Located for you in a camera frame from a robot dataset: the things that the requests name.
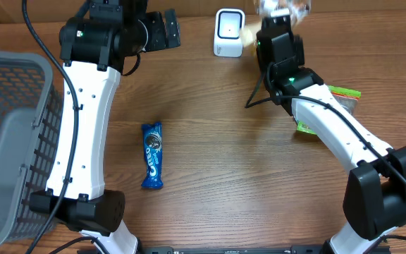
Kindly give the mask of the brown cookie snack bag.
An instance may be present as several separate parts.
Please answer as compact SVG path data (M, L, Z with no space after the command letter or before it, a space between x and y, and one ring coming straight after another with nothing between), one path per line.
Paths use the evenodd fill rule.
M312 9L311 0L257 0L254 1L257 14L262 18L270 18L270 12L288 8L289 16L277 18L286 18L285 21L290 23L291 28L301 23L308 16ZM244 48L257 47L257 33L260 31L262 22L247 24L240 31L240 39Z

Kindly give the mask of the green haribo gummy bag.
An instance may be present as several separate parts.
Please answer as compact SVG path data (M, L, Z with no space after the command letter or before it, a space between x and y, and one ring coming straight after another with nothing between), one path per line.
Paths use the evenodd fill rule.
M332 85L329 85L328 89L342 108L353 115L355 107L361 98L361 92ZM307 124L298 120L295 120L295 122L297 123L296 131L315 135L315 132Z

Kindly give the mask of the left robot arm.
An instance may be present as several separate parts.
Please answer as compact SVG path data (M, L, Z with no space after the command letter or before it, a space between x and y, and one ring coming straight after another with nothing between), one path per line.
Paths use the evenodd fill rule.
M141 253L123 221L124 194L105 187L106 134L125 59L178 47L176 12L149 12L146 1L86 1L61 28L59 43L60 56L51 59L64 79L56 155L29 208L78 232L100 253Z

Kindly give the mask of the blue oreo cookie pack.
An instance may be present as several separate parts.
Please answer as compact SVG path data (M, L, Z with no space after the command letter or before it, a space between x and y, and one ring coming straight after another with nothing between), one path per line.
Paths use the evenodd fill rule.
M159 190L164 186L161 180L162 173L162 124L142 125L144 160L147 165L147 173L142 182L142 187Z

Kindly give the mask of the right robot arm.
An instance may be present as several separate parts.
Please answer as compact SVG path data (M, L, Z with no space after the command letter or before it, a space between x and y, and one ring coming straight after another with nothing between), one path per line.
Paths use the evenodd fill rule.
M263 18L256 41L258 82L269 93L267 100L307 124L348 175L347 222L321 253L371 253L396 238L393 231L406 225L406 147L396 150L369 132L304 66L303 42L293 34L289 15Z

